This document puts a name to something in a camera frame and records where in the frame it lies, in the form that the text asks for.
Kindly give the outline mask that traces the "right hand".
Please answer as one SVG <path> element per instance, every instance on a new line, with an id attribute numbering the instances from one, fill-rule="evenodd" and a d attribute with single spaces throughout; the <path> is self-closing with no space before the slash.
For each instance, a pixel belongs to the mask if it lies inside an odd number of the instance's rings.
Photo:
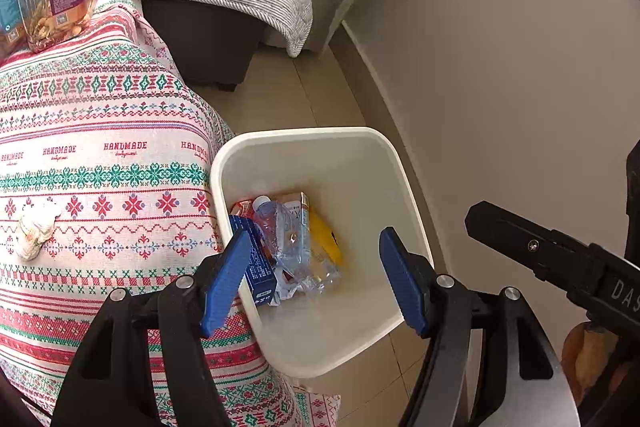
<path id="1" fill-rule="evenodd" d="M 636 364 L 623 340 L 600 325 L 579 323 L 565 337 L 561 365 L 577 405 L 614 395 Z"/>

